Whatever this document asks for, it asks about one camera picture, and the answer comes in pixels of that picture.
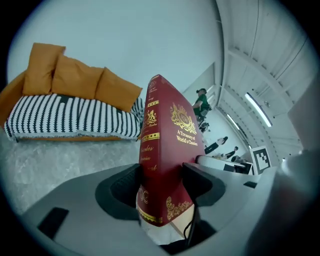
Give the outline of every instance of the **gold lettering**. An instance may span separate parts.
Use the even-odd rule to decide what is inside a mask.
[[[149,91],[149,94],[155,92],[156,90],[157,90],[156,87],[151,88],[150,91]]]
[[[149,171],[156,171],[157,170],[157,165],[153,166],[153,167],[148,167],[147,168]]]
[[[152,87],[154,87],[155,85],[156,85],[156,82],[150,80],[150,83],[149,83],[148,86],[149,86],[150,88],[152,88]]]
[[[147,151],[152,151],[154,149],[153,146],[147,145],[145,148],[141,149],[141,152],[147,152]]]
[[[194,146],[198,146],[198,144],[196,142],[193,142],[192,140],[187,140],[186,138],[181,138],[180,136],[176,135],[176,139],[180,142],[183,142],[183,143],[187,143],[187,144],[190,144],[190,145],[194,145]]]
[[[140,194],[140,200],[144,201],[146,204],[148,203],[149,198],[149,192],[147,190],[143,191],[141,188],[139,188],[139,194]]]
[[[179,135],[182,135],[182,136],[188,138],[188,139],[191,139],[191,140],[194,140],[194,141],[196,140],[196,137],[190,136],[190,135],[188,135],[188,134],[185,134],[184,132],[182,132],[182,131],[180,131],[180,130],[178,130],[177,133],[178,133]]]
[[[150,160],[150,159],[151,159],[151,157],[146,156],[146,157],[141,157],[141,158],[140,158],[140,161],[148,161],[148,160]]]

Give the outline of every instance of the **black and white striped cushion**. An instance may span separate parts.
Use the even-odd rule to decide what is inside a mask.
[[[117,136],[136,139],[140,124],[134,114],[119,110],[96,99],[86,99],[79,117],[79,134],[85,136]]]
[[[84,99],[65,95],[23,96],[4,127],[9,138],[75,137]]]
[[[144,114],[145,114],[145,104],[142,100],[142,98],[138,97],[136,101],[134,102],[131,113],[134,114],[138,120],[139,123],[142,124],[144,121]]]

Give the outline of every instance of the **gold emblem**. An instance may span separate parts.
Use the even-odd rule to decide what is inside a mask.
[[[167,213],[168,213],[166,217],[168,218],[168,220],[171,220],[174,216],[179,215],[181,212],[188,209],[188,207],[191,205],[190,202],[185,201],[175,206],[175,204],[172,203],[171,201],[172,201],[172,198],[171,196],[169,196],[165,202]]]
[[[160,139],[160,132],[151,133],[142,137],[142,142]]]
[[[147,112],[148,118],[146,121],[147,125],[153,125],[157,121],[157,114],[155,113],[154,110],[151,110],[149,113],[149,110]]]
[[[187,111],[183,106],[179,106],[179,109],[173,103],[173,107],[171,106],[171,120],[176,126],[180,126],[181,129],[185,129],[189,133],[197,134],[195,124],[192,122],[191,116],[187,116]]]
[[[147,106],[148,106],[148,108],[149,108],[149,107],[154,106],[154,105],[157,105],[157,104],[159,104],[159,100],[152,101],[152,102],[148,103]]]

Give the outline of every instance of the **white wall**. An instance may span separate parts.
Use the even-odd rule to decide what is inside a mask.
[[[215,84],[214,63],[212,63],[184,92],[183,96],[193,105],[198,99],[197,90],[208,90]]]
[[[221,56],[211,0],[47,0],[15,36],[10,82],[28,66],[34,42],[66,46],[65,55],[108,67],[144,88],[163,75],[183,92]]]
[[[207,146],[216,142],[219,138],[228,136],[226,143],[224,145],[220,145],[215,151],[208,154],[208,156],[217,155],[218,153],[227,154],[233,151],[235,146],[237,146],[239,149],[235,152],[234,156],[242,156],[246,151],[249,150],[243,146],[233,129],[230,127],[227,121],[217,113],[217,110],[209,111],[205,121],[210,125],[210,132],[207,130],[203,134],[204,138],[208,142],[206,144]]]

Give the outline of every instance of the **orange pillow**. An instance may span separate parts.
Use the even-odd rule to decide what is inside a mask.
[[[4,127],[7,118],[19,99],[25,83],[26,71],[23,71],[13,79],[0,93],[0,126]]]
[[[142,88],[118,77],[105,67],[96,89],[95,99],[119,110],[130,112],[141,90]]]
[[[35,42],[33,44],[25,73],[22,91],[24,95],[50,94],[58,56],[65,49],[65,46],[47,43]]]
[[[90,67],[61,54],[53,76],[52,92],[92,100],[102,72],[103,68]]]

